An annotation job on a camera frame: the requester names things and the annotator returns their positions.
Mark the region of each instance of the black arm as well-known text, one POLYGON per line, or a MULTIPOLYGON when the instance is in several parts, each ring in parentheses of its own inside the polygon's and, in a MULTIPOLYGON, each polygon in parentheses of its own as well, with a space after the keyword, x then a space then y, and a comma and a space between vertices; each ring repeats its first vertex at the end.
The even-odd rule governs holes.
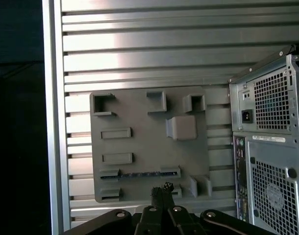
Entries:
POLYGON ((63 235, 273 235, 266 230, 216 210, 188 213, 174 204, 173 185, 153 188, 152 205, 133 216, 116 209, 81 224, 63 235))

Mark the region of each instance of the metal slat wall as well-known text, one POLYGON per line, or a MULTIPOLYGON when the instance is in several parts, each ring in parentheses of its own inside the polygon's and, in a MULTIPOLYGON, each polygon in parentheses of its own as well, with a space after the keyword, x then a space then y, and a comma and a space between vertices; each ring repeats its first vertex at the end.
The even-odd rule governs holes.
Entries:
POLYGON ((234 215, 227 80, 299 42, 299 1, 43 0, 43 8, 53 233, 149 203, 94 200, 89 94, 96 90, 203 86, 213 195, 189 206, 234 215))

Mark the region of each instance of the perforated metal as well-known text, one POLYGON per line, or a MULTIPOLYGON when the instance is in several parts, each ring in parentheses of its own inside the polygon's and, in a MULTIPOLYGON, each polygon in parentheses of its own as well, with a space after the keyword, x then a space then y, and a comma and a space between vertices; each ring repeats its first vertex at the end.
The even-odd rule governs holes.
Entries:
POLYGON ((296 185, 286 170, 256 161, 252 168, 254 205, 259 217, 281 235, 299 235, 296 185))
POLYGON ((257 129, 288 130, 290 126, 288 81, 283 73, 254 84, 257 129))

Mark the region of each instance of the computer tower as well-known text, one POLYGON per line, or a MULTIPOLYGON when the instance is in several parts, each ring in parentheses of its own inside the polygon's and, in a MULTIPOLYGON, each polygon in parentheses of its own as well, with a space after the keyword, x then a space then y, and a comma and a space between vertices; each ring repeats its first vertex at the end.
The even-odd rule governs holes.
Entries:
POLYGON ((229 80, 239 219, 299 235, 299 45, 229 80))

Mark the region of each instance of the dark background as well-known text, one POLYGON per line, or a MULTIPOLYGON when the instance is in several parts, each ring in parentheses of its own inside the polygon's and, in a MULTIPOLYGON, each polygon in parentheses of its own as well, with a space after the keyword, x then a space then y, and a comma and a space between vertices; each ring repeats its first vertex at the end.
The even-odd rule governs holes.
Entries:
POLYGON ((0 0, 0 208, 38 235, 50 234, 42 20, 41 0, 0 0))

